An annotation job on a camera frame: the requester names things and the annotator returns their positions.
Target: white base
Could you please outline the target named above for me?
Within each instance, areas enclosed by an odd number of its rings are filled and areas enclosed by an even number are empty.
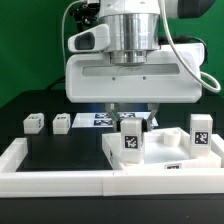
[[[212,136],[214,146],[224,161],[224,141],[218,135]],[[26,154],[24,138],[0,157],[0,197],[224,193],[224,169],[15,173]]]
[[[179,130],[179,146],[166,146],[164,133]],[[140,163],[130,164],[122,160],[120,133],[103,135],[103,151],[114,170],[185,169],[185,168],[221,168],[221,158],[214,152],[207,157],[191,158],[189,154],[190,136],[179,128],[154,130],[145,133],[145,155]]]

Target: white box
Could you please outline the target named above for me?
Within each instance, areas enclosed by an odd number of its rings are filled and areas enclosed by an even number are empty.
[[[30,114],[23,121],[25,134],[38,134],[44,127],[44,115],[42,113]]]
[[[53,120],[54,135],[66,135],[71,127],[70,114],[58,114]]]
[[[144,156],[142,118],[125,118],[121,122],[121,154],[124,162],[139,163]]]
[[[191,115],[191,147],[192,158],[208,156],[211,151],[211,135],[213,120],[207,114]]]

